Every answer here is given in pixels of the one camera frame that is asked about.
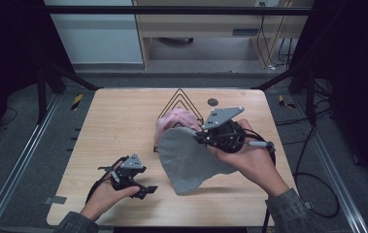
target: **gray plastic part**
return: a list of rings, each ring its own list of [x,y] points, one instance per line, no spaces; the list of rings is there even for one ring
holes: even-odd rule
[[[47,205],[51,205],[53,203],[63,205],[65,204],[65,202],[66,202],[66,197],[61,197],[61,196],[46,197],[44,200],[44,204],[47,204]]]
[[[202,129],[212,129],[220,127],[231,118],[237,116],[245,110],[244,107],[226,108],[226,109],[212,109]]]
[[[263,148],[268,146],[266,142],[258,142],[258,141],[250,141],[248,144],[253,147],[263,147]]]
[[[128,157],[121,165],[121,168],[128,169],[140,169],[144,165],[142,165],[141,159],[139,159],[138,154],[134,153],[130,157]]]
[[[112,177],[115,179],[115,181],[119,183],[119,177],[117,176],[117,173],[115,171],[112,171],[111,174],[112,174]]]

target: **human hand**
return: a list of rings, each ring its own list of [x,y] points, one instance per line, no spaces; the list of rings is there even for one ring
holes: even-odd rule
[[[111,174],[104,179],[101,184],[93,191],[80,214],[96,221],[102,214],[106,213],[116,202],[125,197],[129,197],[140,190],[139,186],[130,186],[122,190],[114,190],[110,180]]]
[[[252,130],[246,119],[237,122],[243,129]],[[258,184],[270,197],[279,196],[289,190],[266,148],[243,145],[236,153],[226,153],[210,146],[208,149],[219,160],[236,167],[247,179]]]

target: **gray cloth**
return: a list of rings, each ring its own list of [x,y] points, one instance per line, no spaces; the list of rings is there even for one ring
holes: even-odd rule
[[[94,221],[75,212],[69,212],[68,215],[59,223],[53,233],[97,233],[99,226]]]
[[[322,226],[316,221],[314,213],[308,210],[292,188],[284,194],[265,201],[277,232],[321,233]]]
[[[159,159],[175,192],[184,195],[216,174],[231,174],[237,169],[219,161],[205,145],[198,144],[195,131],[170,128],[158,144]]]

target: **aluminum rail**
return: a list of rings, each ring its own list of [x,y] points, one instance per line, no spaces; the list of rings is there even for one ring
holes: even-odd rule
[[[53,95],[52,99],[50,100],[49,110],[44,120],[35,127],[29,141],[27,142],[25,148],[23,149],[22,153],[20,154],[17,163],[15,164],[14,169],[12,170],[11,174],[9,175],[8,179],[5,181],[4,186],[0,191],[0,217],[5,211],[6,206],[9,203],[14,191],[17,187],[17,184],[22,177],[26,166],[28,165],[32,154],[34,153],[35,149],[37,148],[42,135],[44,134],[48,124],[50,123],[50,119],[53,115],[54,110],[56,109],[56,105],[59,101],[58,95]]]
[[[298,97],[294,97],[295,103],[297,103],[297,107],[301,112],[302,116],[305,115],[303,100]],[[311,129],[312,125],[305,121],[308,129]],[[350,192],[345,185],[344,180],[338,172],[338,169],[335,167],[331,156],[328,153],[328,150],[325,148],[325,145],[322,142],[319,134],[315,132],[314,142],[316,149],[318,150],[318,157],[322,167],[325,171],[326,176],[331,182],[331,186],[335,190],[338,200],[341,204],[341,208],[347,217],[348,223],[354,233],[368,233],[368,228],[365,224],[365,221],[359,212],[358,208],[353,201]]]
[[[332,14],[331,10],[278,7],[172,7],[172,6],[21,6],[21,10],[49,14],[79,15],[230,15],[230,16],[311,16]]]

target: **person's left hand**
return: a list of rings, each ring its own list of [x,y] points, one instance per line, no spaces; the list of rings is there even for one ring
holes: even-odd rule
[[[108,174],[105,180],[95,189],[92,196],[80,212],[82,216],[85,216],[92,221],[96,221],[102,214],[106,213],[116,202],[125,197],[129,197],[140,190],[139,186],[130,186],[126,189],[116,191],[111,185],[110,177],[111,174]]]

